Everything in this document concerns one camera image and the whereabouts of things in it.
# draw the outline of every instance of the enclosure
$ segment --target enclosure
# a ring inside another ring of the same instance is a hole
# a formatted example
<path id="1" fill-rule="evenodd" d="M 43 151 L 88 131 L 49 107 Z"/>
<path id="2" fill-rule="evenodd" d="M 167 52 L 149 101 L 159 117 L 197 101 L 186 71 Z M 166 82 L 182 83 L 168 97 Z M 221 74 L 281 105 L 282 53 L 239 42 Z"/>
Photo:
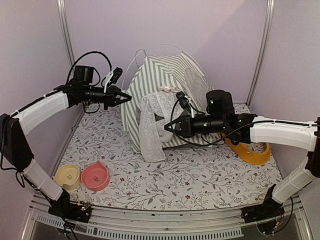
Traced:
<path id="1" fill-rule="evenodd" d="M 290 121 L 319 117 L 317 1 L 18 0 L 3 2 L 1 9 L 1 113 L 64 84 L 72 64 L 89 51 L 105 53 L 113 68 L 123 69 L 116 85 L 127 90 L 145 60 L 138 50 L 144 49 L 153 57 L 190 55 L 210 88 L 231 93 L 237 114 Z M 89 55 L 79 64 L 95 67 L 101 76 L 109 71 L 101 56 Z M 150 163 L 132 151 L 120 106 L 86 114 L 80 105 L 27 136 L 50 177 L 64 164 L 83 172 L 97 160 L 109 171 L 104 190 L 81 184 L 70 191 L 72 201 L 93 204 L 89 223 L 71 221 L 78 239 L 264 239 L 260 224 L 279 218 L 245 223 L 241 209 L 262 203 L 267 190 L 307 154 L 271 144 L 270 160 L 253 165 L 227 144 L 184 145 L 166 148 L 166 160 Z M 255 151 L 261 147 L 251 144 Z M 6 160 L 3 165 L 9 166 Z M 13 172 L 0 175 L 0 239 L 65 238 L 64 222 L 47 213 L 42 195 L 29 186 L 21 189 Z M 268 238 L 320 239 L 318 197 L 316 179 L 293 196 L 293 205 L 289 199 L 283 204 L 281 220 L 288 225 Z"/>

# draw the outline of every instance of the striped pet tent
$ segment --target striped pet tent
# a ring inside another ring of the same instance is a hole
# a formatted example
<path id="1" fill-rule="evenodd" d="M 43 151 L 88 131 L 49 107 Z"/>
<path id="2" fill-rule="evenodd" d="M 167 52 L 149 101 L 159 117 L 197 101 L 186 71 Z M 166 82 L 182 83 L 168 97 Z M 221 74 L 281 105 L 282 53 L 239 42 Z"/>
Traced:
<path id="1" fill-rule="evenodd" d="M 132 100 L 121 105 L 123 128 L 131 138 L 132 149 L 137 153 L 140 152 L 140 100 L 143 96 L 158 92 L 160 86 L 166 85 L 183 91 L 197 109 L 203 112 L 206 110 L 205 96 L 209 87 L 205 72 L 189 54 L 183 51 L 175 56 L 146 56 L 126 91 L 132 96 Z M 206 144 L 199 136 L 187 140 Z M 173 136 L 169 142 L 161 144 L 163 148 L 168 148 L 185 145 L 186 142 Z"/>

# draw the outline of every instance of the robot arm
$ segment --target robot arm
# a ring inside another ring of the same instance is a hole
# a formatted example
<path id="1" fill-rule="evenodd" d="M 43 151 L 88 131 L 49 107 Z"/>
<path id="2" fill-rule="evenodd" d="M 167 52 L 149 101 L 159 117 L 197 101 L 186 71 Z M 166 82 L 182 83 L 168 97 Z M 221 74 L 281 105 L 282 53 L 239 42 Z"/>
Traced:
<path id="1" fill-rule="evenodd" d="M 68 192 L 51 179 L 37 163 L 26 136 L 54 114 L 79 103 L 102 103 L 107 110 L 108 107 L 131 100 L 130 95 L 112 85 L 122 73 L 120 68 L 113 71 L 104 87 L 91 85 L 93 72 L 93 67 L 76 66 L 73 79 L 67 85 L 57 87 L 53 92 L 24 107 L 21 112 L 16 110 L 11 115 L 0 116 L 1 162 L 5 157 L 14 166 L 10 169 L 16 170 L 22 178 L 50 199 L 54 204 L 54 209 L 51 209 L 52 214 L 63 218 L 73 216 L 72 219 L 84 222 L 88 222 L 90 214 L 84 212 L 85 214 L 82 214 L 84 217 L 79 217 L 82 211 L 70 203 Z"/>
<path id="2" fill-rule="evenodd" d="M 177 98 L 181 107 L 188 106 L 184 94 L 178 93 Z M 273 143 L 308 151 L 306 158 L 289 176 L 268 189 L 262 204 L 242 209 L 241 216 L 246 223 L 283 214 L 282 205 L 289 197 L 320 178 L 320 118 L 297 122 L 248 113 L 235 114 L 231 94 L 222 90 L 208 92 L 206 99 L 208 115 L 180 116 L 164 128 L 182 140 L 196 134 L 224 133 L 234 145 Z"/>

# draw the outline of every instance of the metal bar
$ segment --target metal bar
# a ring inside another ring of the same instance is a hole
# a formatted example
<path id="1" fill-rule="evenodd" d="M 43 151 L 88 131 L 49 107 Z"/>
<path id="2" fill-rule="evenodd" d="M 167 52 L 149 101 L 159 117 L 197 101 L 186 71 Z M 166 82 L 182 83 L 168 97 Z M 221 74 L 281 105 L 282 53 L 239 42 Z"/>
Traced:
<path id="1" fill-rule="evenodd" d="M 293 213 L 296 214 L 303 212 L 303 206 L 297 195 L 293 197 L 293 201 Z M 58 220 L 59 218 L 48 214 L 48 207 L 49 204 L 46 202 L 43 196 L 36 193 L 30 205 L 30 210 L 36 214 L 41 215 L 45 219 L 55 218 Z M 189 238 L 186 237 L 186 239 L 190 239 L 190 236 L 193 236 L 194 234 L 197 235 L 197 233 L 204 233 L 204 235 L 207 235 L 208 232 L 209 234 L 211 234 L 210 232 L 214 233 L 217 231 L 225 232 L 229 229 L 256 225 L 274 219 L 270 218 L 260 222 L 244 223 L 243 219 L 240 218 L 241 208 L 242 206 L 231 207 L 228 209 L 223 208 L 171 212 L 141 211 L 133 209 L 119 209 L 93 206 L 92 216 L 89 223 L 75 221 L 70 222 L 75 223 L 77 225 L 75 231 L 78 234 L 93 234 L 95 235 L 94 237 L 102 237 L 101 234 L 91 232 L 91 230 L 94 230 L 94 228 L 96 228 L 97 232 L 103 232 L 103 235 L 104 232 L 112 232 L 117 234 L 127 234 L 130 236 L 132 235 L 136 237 L 135 239 L 139 239 L 137 238 L 138 235 L 157 236 L 157 239 L 161 239 L 160 237 L 163 237 L 163 239 L 168 239 L 169 235 L 170 238 L 171 236 L 173 238 L 174 236 L 189 236 Z M 284 208 L 286 212 L 285 215 L 289 215 L 291 209 L 291 201 L 286 201 L 284 204 Z M 50 221 L 44 220 L 43 222 L 46 224 L 50 224 Z"/>
<path id="2" fill-rule="evenodd" d="M 26 224 L 25 224 L 23 232 L 22 232 L 21 240 L 30 240 L 32 231 L 35 226 L 35 216 L 36 215 L 37 215 L 36 212 L 28 209 Z"/>
<path id="3" fill-rule="evenodd" d="M 252 101 L 253 101 L 253 98 L 255 95 L 255 91 L 256 91 L 256 88 L 258 85 L 259 77 L 261 74 L 261 69 L 262 69 L 264 56 L 265 56 L 266 49 L 267 49 L 269 34 L 270 34 L 270 30 L 271 30 L 272 18 L 273 18 L 273 14 L 274 14 L 274 5 L 275 5 L 275 0 L 268 0 L 267 1 L 265 21 L 264 21 L 263 34 L 262 34 L 262 41 L 261 41 L 261 45 L 260 45 L 258 59 L 257 59 L 256 65 L 255 65 L 255 70 L 254 70 L 249 94 L 246 99 L 246 104 L 249 108 L 252 104 Z"/>
<path id="4" fill-rule="evenodd" d="M 296 217 L 301 238 L 303 240 L 313 240 L 314 238 L 310 229 L 306 212 L 304 210 L 296 212 L 295 217 Z"/>
<path id="5" fill-rule="evenodd" d="M 64 0 L 57 0 L 56 2 L 57 2 L 57 7 L 58 7 L 58 13 L 59 13 L 59 18 L 60 18 L 60 24 L 61 24 L 64 45 L 65 45 L 66 53 L 67 53 L 68 60 L 70 63 L 70 67 L 71 67 L 72 64 L 74 64 L 74 62 L 75 62 L 75 55 L 74 55 L 74 51 L 72 48 L 71 37 L 70 37 L 70 32 L 69 32 L 69 27 L 68 27 L 68 22 L 67 22 L 65 1 Z"/>
<path id="6" fill-rule="evenodd" d="M 60 150 L 56 160 L 55 160 L 55 164 L 54 164 L 54 167 L 52 169 L 52 171 L 49 173 L 49 176 L 53 176 L 56 171 L 58 170 L 58 167 L 59 167 L 59 164 L 62 160 L 62 158 L 64 157 L 64 154 L 65 154 L 65 151 L 69 145 L 69 143 L 71 142 L 72 140 L 72 137 L 74 136 L 76 130 L 77 130 L 77 127 L 79 126 L 80 122 L 81 122 L 81 119 L 83 118 L 85 112 L 84 111 L 81 111 L 81 113 L 79 114 L 79 116 L 77 117 L 73 127 L 71 128 L 71 131 L 69 132 L 68 136 L 66 137 L 66 140 L 64 141 L 63 145 L 62 145 L 62 149 Z"/>

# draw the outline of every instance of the floral mat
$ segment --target floral mat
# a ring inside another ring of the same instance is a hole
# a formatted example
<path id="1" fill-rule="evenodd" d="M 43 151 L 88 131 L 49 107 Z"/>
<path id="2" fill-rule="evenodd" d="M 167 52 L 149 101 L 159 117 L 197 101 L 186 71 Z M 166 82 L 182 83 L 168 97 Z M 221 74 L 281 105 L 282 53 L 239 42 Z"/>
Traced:
<path id="1" fill-rule="evenodd" d="M 249 112 L 246 105 L 235 105 L 235 109 Z M 272 156 L 264 165 L 251 165 L 226 144 L 166 149 L 166 161 L 157 163 L 145 162 L 130 146 L 120 107 L 85 114 L 60 165 L 75 164 L 83 171 L 100 160 L 111 179 L 98 192 L 81 184 L 70 192 L 71 199 L 138 210 L 219 209 L 261 203 L 267 189 L 282 180 Z M 263 145 L 250 147 L 261 151 Z"/>

